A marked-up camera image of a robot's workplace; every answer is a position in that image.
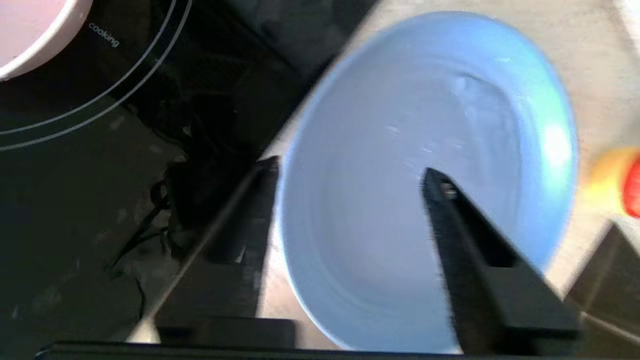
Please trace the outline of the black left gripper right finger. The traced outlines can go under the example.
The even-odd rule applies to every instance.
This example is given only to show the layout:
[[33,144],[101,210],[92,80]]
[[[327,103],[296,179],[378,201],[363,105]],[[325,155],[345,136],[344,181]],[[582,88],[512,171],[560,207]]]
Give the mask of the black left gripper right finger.
[[575,355],[578,314],[454,180],[427,167],[422,197],[464,355]]

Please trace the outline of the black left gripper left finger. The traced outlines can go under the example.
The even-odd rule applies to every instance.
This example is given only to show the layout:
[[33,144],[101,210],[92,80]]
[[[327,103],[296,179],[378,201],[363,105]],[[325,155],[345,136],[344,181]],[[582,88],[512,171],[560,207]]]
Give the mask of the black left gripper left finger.
[[254,164],[154,310],[165,347],[294,347],[295,322],[258,317],[279,158]]

